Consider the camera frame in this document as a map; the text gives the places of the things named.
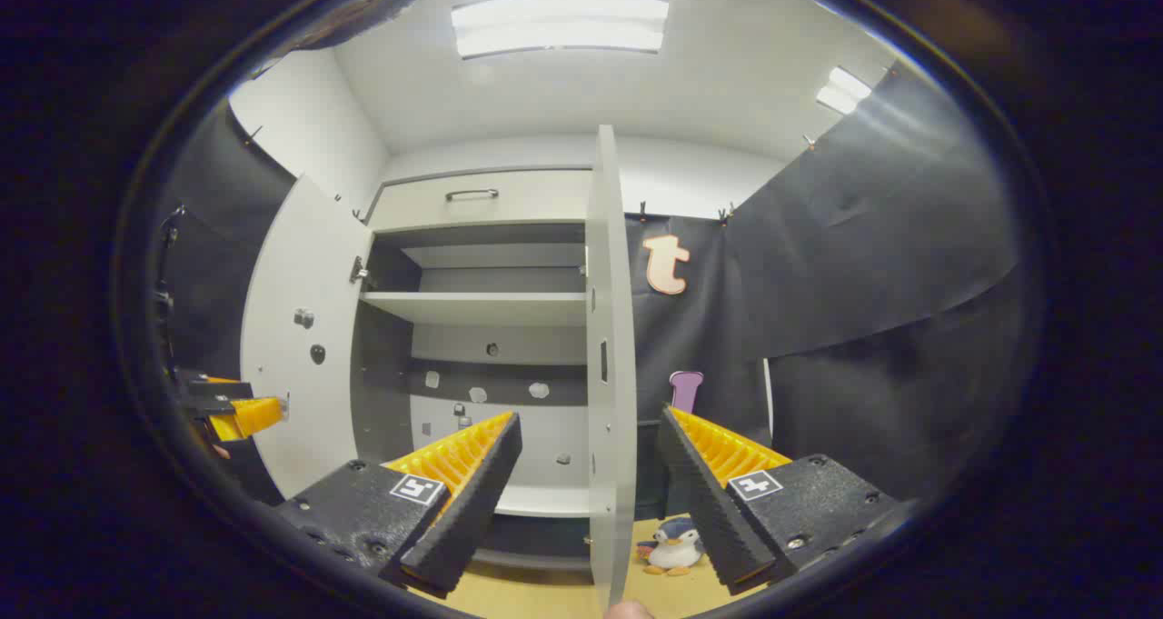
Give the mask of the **penguin plush toy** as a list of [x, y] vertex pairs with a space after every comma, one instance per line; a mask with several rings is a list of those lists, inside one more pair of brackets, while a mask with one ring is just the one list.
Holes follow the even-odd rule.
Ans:
[[659, 522], [651, 539], [640, 541], [635, 550], [652, 576], [684, 576], [706, 554], [701, 532], [688, 515], [677, 515]]

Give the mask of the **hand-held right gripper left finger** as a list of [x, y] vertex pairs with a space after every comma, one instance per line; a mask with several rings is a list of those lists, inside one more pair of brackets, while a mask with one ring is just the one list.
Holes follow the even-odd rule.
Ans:
[[394, 461], [354, 458], [274, 507], [331, 557], [444, 598], [490, 527], [522, 451], [513, 411]]

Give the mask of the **white cabinet drawer front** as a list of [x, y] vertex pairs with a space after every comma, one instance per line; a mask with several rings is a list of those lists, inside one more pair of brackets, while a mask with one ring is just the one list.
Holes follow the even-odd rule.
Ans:
[[[383, 185], [366, 225], [374, 233], [479, 225], [582, 223], [590, 169], [502, 169], [416, 177]], [[498, 199], [445, 202], [445, 193], [498, 188]]]

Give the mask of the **white and grey cabinet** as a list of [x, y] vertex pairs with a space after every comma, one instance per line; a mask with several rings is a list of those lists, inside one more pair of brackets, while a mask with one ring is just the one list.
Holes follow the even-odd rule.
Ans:
[[[536, 168], [448, 175], [502, 169]], [[429, 176], [443, 175], [395, 182]], [[363, 296], [585, 296], [585, 220], [373, 232], [374, 289], [363, 286]], [[386, 461], [513, 411], [521, 420], [523, 449], [507, 485], [588, 491], [586, 323], [412, 323], [361, 300], [354, 321], [352, 384], [354, 441], [362, 456]], [[588, 524], [590, 515], [552, 519], [495, 512], [478, 556], [514, 568], [591, 570]]]

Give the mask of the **rectangular ceiling light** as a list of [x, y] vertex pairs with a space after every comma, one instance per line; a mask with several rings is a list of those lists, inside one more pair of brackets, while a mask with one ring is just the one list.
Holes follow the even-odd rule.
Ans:
[[462, 59], [531, 50], [656, 54], [669, 0], [483, 0], [450, 10]]
[[826, 84], [819, 88], [815, 101], [827, 109], [847, 116], [854, 113], [871, 92], [872, 88], [858, 77], [836, 65], [830, 69]]

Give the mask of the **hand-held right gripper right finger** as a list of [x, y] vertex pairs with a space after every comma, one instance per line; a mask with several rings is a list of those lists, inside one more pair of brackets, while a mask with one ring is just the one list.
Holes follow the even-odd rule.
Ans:
[[839, 458], [789, 458], [673, 406], [661, 413], [657, 446], [732, 595], [823, 564], [902, 519], [902, 501]]

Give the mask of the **white cabinet door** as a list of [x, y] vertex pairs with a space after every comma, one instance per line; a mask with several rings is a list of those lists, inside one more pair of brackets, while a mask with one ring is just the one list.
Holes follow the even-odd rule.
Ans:
[[247, 289], [241, 375], [254, 394], [287, 403], [286, 420], [254, 437], [279, 495], [357, 456], [352, 417], [354, 318], [373, 233], [302, 176], [274, 213]]
[[585, 246], [590, 565], [597, 616], [606, 616], [625, 595], [637, 483], [632, 276], [611, 124], [597, 131]]

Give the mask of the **black backdrop cloth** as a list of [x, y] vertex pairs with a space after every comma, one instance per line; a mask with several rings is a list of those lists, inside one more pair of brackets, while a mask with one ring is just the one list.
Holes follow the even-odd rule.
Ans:
[[[1023, 262], [1006, 182], [950, 97], [900, 65], [768, 180], [755, 156], [616, 135], [637, 382], [637, 518], [682, 513], [657, 446], [671, 378], [691, 412], [792, 458], [826, 454], [900, 501], [939, 498], [1009, 406]], [[593, 168], [595, 134], [428, 148], [387, 180]], [[245, 304], [290, 192], [245, 218]], [[244, 308], [227, 321], [237, 334]]]

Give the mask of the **white cabinet shelf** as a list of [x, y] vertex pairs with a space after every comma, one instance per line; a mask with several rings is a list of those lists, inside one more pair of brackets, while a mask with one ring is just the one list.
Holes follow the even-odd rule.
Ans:
[[583, 326], [582, 293], [365, 293], [361, 300], [412, 323], [454, 326]]
[[523, 518], [586, 518], [588, 491], [578, 488], [543, 488], [511, 484], [505, 488], [495, 512]]

